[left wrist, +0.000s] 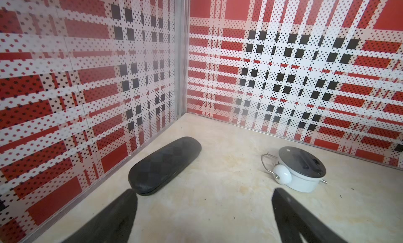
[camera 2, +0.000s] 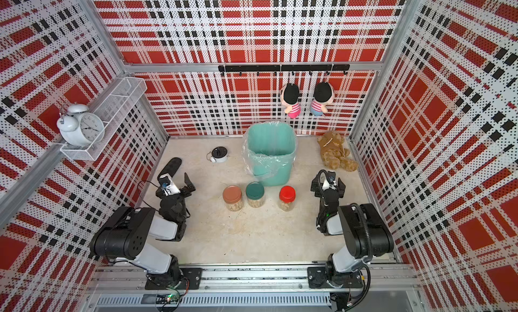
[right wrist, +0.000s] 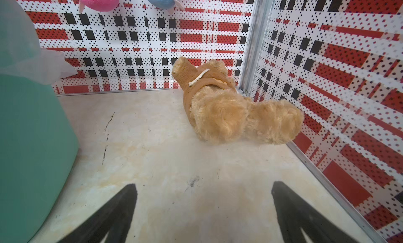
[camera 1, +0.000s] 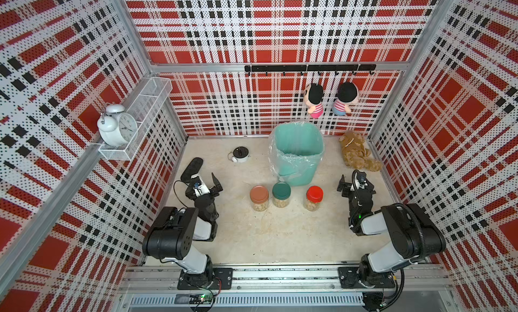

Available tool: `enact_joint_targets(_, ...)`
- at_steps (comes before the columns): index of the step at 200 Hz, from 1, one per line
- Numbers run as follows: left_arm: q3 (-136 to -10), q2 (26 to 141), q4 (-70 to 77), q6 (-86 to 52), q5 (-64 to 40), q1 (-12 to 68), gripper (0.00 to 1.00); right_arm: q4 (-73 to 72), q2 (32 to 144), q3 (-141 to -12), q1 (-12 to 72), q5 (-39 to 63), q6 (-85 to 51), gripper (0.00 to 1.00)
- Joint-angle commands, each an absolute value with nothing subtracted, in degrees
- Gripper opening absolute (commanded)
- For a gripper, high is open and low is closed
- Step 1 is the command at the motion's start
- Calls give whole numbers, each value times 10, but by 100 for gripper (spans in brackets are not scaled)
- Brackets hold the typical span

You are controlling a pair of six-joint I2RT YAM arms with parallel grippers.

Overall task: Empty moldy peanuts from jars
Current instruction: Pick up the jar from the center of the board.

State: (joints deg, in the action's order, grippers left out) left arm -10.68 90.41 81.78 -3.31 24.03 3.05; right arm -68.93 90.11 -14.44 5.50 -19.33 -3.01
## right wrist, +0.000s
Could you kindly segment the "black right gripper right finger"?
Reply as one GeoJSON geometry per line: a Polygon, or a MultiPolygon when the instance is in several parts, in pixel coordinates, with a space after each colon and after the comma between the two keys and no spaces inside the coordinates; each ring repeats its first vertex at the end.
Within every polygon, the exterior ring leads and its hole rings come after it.
{"type": "Polygon", "coordinates": [[[285,243],[305,243],[305,235],[314,243],[357,242],[283,182],[274,182],[271,193],[285,243]]]}

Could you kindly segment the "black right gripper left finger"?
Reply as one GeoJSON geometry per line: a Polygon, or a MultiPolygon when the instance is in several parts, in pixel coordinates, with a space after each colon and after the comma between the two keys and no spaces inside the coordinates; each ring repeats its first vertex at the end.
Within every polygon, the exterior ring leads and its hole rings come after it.
{"type": "Polygon", "coordinates": [[[124,243],[137,201],[135,184],[126,185],[60,243],[124,243]]]}

